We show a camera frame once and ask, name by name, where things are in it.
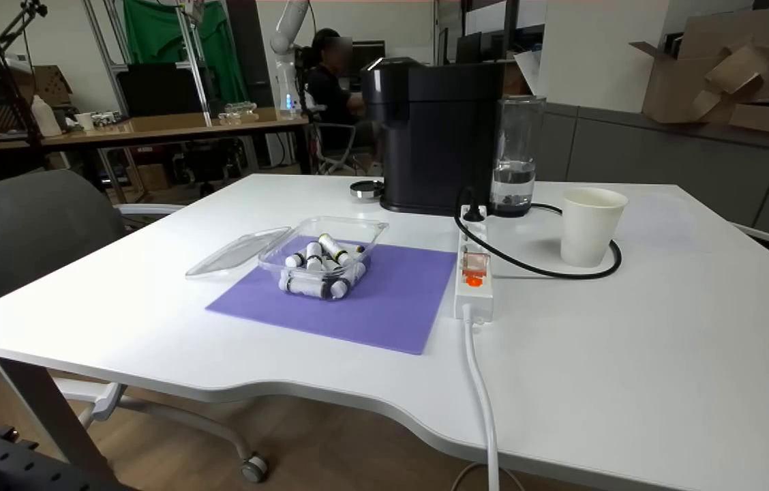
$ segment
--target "floor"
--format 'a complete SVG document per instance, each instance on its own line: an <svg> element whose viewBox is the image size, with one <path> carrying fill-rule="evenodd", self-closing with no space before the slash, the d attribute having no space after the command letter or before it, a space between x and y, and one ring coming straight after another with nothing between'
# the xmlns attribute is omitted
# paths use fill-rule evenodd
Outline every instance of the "floor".
<svg viewBox="0 0 769 491"><path fill-rule="evenodd" d="M159 397L228 422L274 465L266 482L246 482L228 444L201 430L159 418L114 412L93 426L93 438L112 461L116 478L134 489L159 491L450 491L468 464L441 456L404 426L358 408L299 400L254 397L235 407L197 407ZM41 453L56 456L18 397L0 375L0 426L18 427L21 438L41 442ZM577 491L576 486L519 474L525 491ZM460 491L483 491L486 472L471 472Z"/></svg>

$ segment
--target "green curtain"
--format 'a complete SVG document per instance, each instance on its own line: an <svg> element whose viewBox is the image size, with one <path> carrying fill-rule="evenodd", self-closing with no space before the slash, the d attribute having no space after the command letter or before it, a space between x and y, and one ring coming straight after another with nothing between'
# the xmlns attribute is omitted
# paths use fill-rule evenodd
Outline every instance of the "green curtain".
<svg viewBox="0 0 769 491"><path fill-rule="evenodd" d="M175 7L153 6L148 0L122 0L122 13L134 63L179 63L187 58ZM224 104L249 101L240 59L228 37L228 18L220 3L205 6L199 37L205 66L214 74L214 96Z"/></svg>

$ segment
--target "white paper cup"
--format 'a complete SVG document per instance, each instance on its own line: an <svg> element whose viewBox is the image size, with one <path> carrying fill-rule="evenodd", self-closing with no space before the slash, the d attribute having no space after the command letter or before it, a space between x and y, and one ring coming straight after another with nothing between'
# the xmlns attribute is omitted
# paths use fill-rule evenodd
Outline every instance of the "white paper cup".
<svg viewBox="0 0 769 491"><path fill-rule="evenodd" d="M565 193L565 235L559 254L570 264L599 264L628 195L610 187L573 187Z"/></svg>
<svg viewBox="0 0 769 491"><path fill-rule="evenodd" d="M75 122L81 126L85 134L90 134L93 131L93 111L78 111Z"/></svg>

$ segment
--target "black coffee machine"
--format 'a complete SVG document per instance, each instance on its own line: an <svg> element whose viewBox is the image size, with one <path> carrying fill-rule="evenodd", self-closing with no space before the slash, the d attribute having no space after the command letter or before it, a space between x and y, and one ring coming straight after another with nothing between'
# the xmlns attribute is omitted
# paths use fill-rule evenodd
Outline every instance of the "black coffee machine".
<svg viewBox="0 0 769 491"><path fill-rule="evenodd" d="M378 126L382 206L454 213L457 193L487 202L495 156L501 66L384 59L366 74L363 99Z"/></svg>

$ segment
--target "power strip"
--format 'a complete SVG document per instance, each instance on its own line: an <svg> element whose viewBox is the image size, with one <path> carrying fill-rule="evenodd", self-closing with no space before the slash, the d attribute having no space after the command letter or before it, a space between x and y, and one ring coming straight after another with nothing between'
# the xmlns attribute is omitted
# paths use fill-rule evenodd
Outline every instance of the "power strip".
<svg viewBox="0 0 769 491"><path fill-rule="evenodd" d="M486 236L486 221L463 221L467 228ZM471 309L475 318L490 321L494 314L494 257L480 249L471 236L457 236L457 277L454 277L454 315L463 315L463 304Z"/></svg>

